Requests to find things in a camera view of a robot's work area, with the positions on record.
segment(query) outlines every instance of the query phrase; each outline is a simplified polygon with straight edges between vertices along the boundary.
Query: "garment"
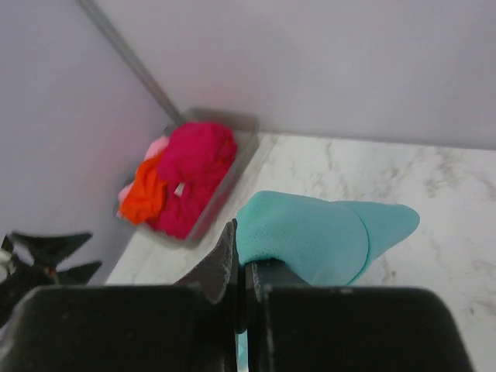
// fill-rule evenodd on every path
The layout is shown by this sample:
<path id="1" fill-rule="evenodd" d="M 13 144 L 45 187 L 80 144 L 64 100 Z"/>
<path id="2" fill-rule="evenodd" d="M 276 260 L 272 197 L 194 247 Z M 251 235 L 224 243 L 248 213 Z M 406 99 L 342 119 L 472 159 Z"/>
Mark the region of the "garment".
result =
<path id="1" fill-rule="evenodd" d="M 148 147 L 148 150 L 146 151 L 145 160 L 150 159 L 151 157 L 155 157 L 158 153 L 160 153 L 163 149 L 165 149 L 168 144 L 169 144 L 169 138 L 167 136 L 161 136 L 155 139 Z M 132 186 L 133 183 L 131 182 L 130 184 L 124 186 L 124 188 L 119 192 L 119 194 L 117 195 L 119 204 L 122 204 L 122 202 L 124 202 L 124 199 L 128 195 Z"/>
<path id="2" fill-rule="evenodd" d="M 347 285 L 412 234 L 419 215 L 404 205 L 323 201 L 273 191 L 256 193 L 236 216 L 239 264 L 276 258 L 318 286 Z M 247 367 L 246 332 L 238 367 Z"/>
<path id="3" fill-rule="evenodd" d="M 164 150 L 141 163 L 133 185 L 119 208 L 119 214 L 135 225 L 157 218 L 164 206 L 167 182 L 161 180 L 157 173 L 163 154 Z"/>
<path id="4" fill-rule="evenodd" d="M 218 123 L 189 122 L 174 130 L 157 166 L 160 179 L 167 181 L 167 202 L 160 217 L 148 224 L 169 236 L 186 238 L 236 151 L 233 132 Z"/>

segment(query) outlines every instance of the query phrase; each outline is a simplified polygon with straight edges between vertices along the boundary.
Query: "magenta cloth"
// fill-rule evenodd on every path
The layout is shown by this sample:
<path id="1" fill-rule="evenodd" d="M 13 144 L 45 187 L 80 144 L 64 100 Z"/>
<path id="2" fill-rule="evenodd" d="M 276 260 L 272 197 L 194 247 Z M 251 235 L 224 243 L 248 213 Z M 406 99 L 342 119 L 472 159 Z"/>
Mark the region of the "magenta cloth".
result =
<path id="1" fill-rule="evenodd" d="M 146 151 L 144 160 L 155 157 L 160 151 L 165 149 L 168 144 L 169 144 L 169 137 L 167 137 L 167 136 L 162 136 L 162 137 L 155 139 L 152 142 L 152 144 L 148 147 L 148 150 Z M 133 182 L 124 186 L 124 188 L 119 192 L 119 194 L 117 195 L 117 199 L 119 200 L 119 204 L 122 204 L 122 202 L 124 202 L 124 199 L 128 195 L 129 191 L 131 191 L 132 186 L 133 186 Z"/>
<path id="2" fill-rule="evenodd" d="M 215 122 L 189 122 L 174 130 L 157 166 L 167 181 L 167 200 L 160 217 L 148 224 L 186 238 L 233 164 L 237 147 L 231 129 Z"/>

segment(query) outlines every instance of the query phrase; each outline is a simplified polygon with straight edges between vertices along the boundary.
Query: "turquoise fabric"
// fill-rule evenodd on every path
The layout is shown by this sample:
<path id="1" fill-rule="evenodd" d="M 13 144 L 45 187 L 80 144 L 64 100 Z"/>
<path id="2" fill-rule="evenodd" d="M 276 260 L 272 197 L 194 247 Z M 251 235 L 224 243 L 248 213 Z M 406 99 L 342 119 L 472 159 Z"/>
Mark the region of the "turquoise fabric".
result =
<path id="1" fill-rule="evenodd" d="M 382 253 L 412 234 L 419 215 L 404 205 L 323 201 L 275 191 L 256 193 L 237 214 L 239 262 L 277 258 L 317 286 L 356 280 Z M 239 360 L 247 364 L 246 334 Z"/>

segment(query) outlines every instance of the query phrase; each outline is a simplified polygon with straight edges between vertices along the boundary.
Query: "orange cloth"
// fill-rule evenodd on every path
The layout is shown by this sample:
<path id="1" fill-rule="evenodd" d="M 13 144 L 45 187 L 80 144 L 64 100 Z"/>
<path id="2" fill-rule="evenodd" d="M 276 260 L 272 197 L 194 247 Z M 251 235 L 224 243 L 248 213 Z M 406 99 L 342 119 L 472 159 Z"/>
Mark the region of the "orange cloth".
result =
<path id="1" fill-rule="evenodd" d="M 141 163 L 133 186 L 119 208 L 120 215 L 135 225 L 158 217 L 165 204 L 167 182 L 157 174 L 157 164 L 163 153 L 162 150 Z"/>

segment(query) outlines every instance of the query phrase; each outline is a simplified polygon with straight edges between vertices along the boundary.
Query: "marble veining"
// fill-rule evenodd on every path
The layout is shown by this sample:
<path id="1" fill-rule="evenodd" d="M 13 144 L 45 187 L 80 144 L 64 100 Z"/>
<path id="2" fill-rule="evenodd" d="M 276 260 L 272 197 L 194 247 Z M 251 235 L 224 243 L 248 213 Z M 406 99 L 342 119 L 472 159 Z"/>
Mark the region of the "marble veining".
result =
<path id="1" fill-rule="evenodd" d="M 402 203 L 421 216 L 356 285 L 428 288 L 448 305 L 479 372 L 496 367 L 496 152 L 260 135 L 260 149 L 195 249 L 137 232 L 109 284 L 174 283 L 257 191 Z"/>

